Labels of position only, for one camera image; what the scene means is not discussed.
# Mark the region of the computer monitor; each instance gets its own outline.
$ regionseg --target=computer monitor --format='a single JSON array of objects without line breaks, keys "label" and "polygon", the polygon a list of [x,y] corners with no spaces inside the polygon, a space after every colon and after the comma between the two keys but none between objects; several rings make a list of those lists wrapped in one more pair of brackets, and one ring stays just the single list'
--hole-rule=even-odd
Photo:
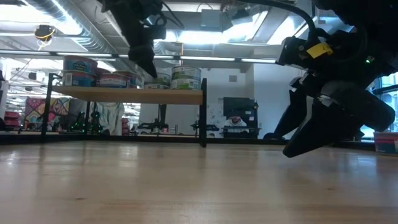
[{"label": "computer monitor", "polygon": [[224,116],[254,116],[254,98],[224,97]]}]

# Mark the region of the yellow label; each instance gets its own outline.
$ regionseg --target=yellow label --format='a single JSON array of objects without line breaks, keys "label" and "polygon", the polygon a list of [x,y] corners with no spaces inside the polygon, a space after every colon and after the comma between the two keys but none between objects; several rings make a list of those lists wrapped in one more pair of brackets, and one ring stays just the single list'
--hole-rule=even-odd
[{"label": "yellow label", "polygon": [[324,53],[327,53],[328,55],[333,54],[333,50],[329,47],[328,44],[326,43],[319,43],[310,49],[307,50],[307,53],[311,55],[313,58],[317,58]]}]

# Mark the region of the tuna can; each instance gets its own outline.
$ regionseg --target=tuna can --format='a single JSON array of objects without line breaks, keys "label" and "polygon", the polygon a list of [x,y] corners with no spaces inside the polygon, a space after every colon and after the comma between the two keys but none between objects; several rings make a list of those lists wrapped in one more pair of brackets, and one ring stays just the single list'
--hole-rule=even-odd
[{"label": "tuna can", "polygon": [[151,90],[168,90],[170,87],[168,85],[163,85],[159,83],[145,83],[144,89]]},{"label": "tuna can", "polygon": [[62,83],[64,86],[92,87],[96,78],[93,74],[73,70],[64,70],[62,74]]},{"label": "tuna can", "polygon": [[166,73],[157,73],[157,78],[150,78],[146,80],[146,83],[158,83],[160,85],[167,85],[170,86],[172,81],[172,77]]},{"label": "tuna can", "polygon": [[95,74],[98,62],[85,57],[67,55],[63,58],[63,69]]},{"label": "tuna can", "polygon": [[130,79],[128,76],[117,73],[104,73],[99,78],[98,86],[108,88],[129,88]]},{"label": "tuna can", "polygon": [[177,66],[172,69],[172,90],[200,90],[201,70],[189,66]]},{"label": "tuna can", "polygon": [[142,87],[142,78],[138,74],[126,71],[116,71],[114,73],[130,77],[130,88]]},{"label": "tuna can", "polygon": [[111,73],[111,72],[108,71],[107,69],[103,69],[103,68],[97,68],[95,70],[95,74],[97,75],[96,86],[100,85],[100,77],[102,74],[105,74],[105,73]]}]

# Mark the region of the wooden tabletop surface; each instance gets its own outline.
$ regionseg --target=wooden tabletop surface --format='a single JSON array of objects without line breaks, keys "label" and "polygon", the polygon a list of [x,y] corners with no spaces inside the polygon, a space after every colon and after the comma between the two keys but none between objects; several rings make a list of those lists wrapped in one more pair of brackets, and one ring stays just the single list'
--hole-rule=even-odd
[{"label": "wooden tabletop surface", "polygon": [[398,223],[398,158],[280,146],[0,146],[0,223]]}]

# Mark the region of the white wall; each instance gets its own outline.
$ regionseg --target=white wall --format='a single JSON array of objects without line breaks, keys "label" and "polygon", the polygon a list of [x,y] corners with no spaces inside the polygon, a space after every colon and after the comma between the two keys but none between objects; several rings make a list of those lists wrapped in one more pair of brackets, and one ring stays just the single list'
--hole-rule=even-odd
[{"label": "white wall", "polygon": [[246,97],[254,98],[254,64],[246,72]]},{"label": "white wall", "polygon": [[[236,75],[237,82],[230,83],[229,76]],[[202,78],[208,82],[208,124],[216,124],[219,127],[224,125],[223,98],[224,97],[252,97],[246,94],[246,74],[239,69],[212,68],[202,69]],[[198,120],[199,106],[190,105],[167,105],[166,123],[173,128],[178,125],[178,132],[194,134],[190,127]],[[141,122],[153,122],[157,118],[157,105],[141,105]]]},{"label": "white wall", "polygon": [[[254,97],[259,103],[258,120],[262,128],[259,138],[274,132],[286,107],[290,104],[290,81],[302,76],[297,68],[274,64],[254,65]],[[285,136],[290,139],[293,133]]]}]

